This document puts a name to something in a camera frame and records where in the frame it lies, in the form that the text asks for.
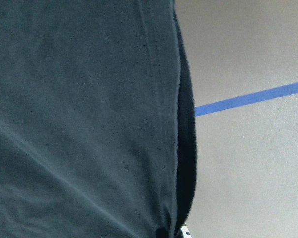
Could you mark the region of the brown table mat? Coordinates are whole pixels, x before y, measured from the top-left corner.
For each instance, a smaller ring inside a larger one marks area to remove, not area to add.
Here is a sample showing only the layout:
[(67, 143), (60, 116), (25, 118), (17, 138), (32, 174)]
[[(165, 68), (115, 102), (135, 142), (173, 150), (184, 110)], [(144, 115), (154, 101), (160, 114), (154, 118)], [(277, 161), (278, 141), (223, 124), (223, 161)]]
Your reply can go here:
[(193, 238), (298, 238), (298, 0), (178, 0), (196, 106)]

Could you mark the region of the black printed t-shirt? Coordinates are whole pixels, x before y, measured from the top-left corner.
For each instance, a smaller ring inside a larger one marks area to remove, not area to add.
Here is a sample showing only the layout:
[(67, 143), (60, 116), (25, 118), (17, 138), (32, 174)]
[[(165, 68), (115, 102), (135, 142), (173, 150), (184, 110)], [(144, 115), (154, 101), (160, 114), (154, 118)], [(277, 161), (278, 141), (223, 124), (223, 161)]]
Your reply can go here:
[(196, 187), (172, 0), (0, 0), (0, 238), (180, 238)]

